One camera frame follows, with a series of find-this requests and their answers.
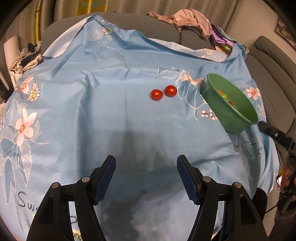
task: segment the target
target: sofa cushion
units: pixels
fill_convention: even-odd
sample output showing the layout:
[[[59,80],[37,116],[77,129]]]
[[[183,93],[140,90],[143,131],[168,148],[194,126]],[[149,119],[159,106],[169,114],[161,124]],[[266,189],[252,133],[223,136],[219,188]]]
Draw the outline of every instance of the sofa cushion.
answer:
[[[296,64],[271,40],[260,36],[254,47],[270,56],[289,75],[296,84]]]
[[[188,28],[181,29],[180,44],[193,50],[205,48],[215,50],[215,46],[210,40],[204,40],[201,36]]]
[[[54,22],[44,32],[41,38],[41,54],[56,40],[63,32],[82,19],[98,14],[110,23],[113,23],[121,29],[136,29],[142,32],[147,38],[155,38],[168,42],[179,43],[179,33],[177,29],[165,22],[159,21],[146,15],[137,15],[132,13],[116,12],[97,12],[77,17],[65,18]]]

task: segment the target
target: black cable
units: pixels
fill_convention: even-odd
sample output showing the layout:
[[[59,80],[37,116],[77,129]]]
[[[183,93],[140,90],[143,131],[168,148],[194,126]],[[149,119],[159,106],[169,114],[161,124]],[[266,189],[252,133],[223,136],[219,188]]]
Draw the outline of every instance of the black cable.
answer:
[[[265,212],[265,214],[267,214],[268,212],[270,212],[271,210],[273,210],[275,207],[276,207],[276,205],[275,205],[274,207],[272,207],[271,209],[267,210],[267,211]]]

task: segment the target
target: cherry tomato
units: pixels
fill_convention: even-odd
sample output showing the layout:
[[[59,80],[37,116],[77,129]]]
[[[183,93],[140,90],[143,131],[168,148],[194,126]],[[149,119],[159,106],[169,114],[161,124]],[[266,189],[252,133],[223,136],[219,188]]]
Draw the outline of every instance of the cherry tomato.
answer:
[[[223,96],[224,99],[228,100],[228,97],[227,97],[226,94],[222,93],[222,96]]]
[[[165,88],[165,95],[168,97],[174,97],[177,94],[177,88],[173,85],[168,85]]]
[[[158,89],[152,90],[150,93],[150,97],[153,100],[161,100],[161,98],[163,97],[163,92]]]

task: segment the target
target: green plastic bowl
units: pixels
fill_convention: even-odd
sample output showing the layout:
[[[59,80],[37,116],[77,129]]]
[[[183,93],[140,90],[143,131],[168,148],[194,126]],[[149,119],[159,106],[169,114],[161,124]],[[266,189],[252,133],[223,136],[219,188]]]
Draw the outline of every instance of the green plastic bowl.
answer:
[[[226,94],[228,100],[224,99],[218,90]],[[227,132],[238,134],[248,126],[258,123],[258,115],[252,103],[239,88],[224,77],[209,73],[207,80],[201,84],[200,94]]]

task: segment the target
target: yellow curtain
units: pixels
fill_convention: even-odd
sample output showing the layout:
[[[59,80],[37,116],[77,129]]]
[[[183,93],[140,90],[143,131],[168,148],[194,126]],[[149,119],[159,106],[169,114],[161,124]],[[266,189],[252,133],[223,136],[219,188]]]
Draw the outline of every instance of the yellow curtain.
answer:
[[[108,0],[79,0],[76,7],[76,16],[91,12],[107,11]]]
[[[35,16],[34,16],[34,44],[37,44],[41,40],[41,33],[40,33],[40,18],[41,18],[41,6],[43,0],[38,0],[36,7],[35,7]]]

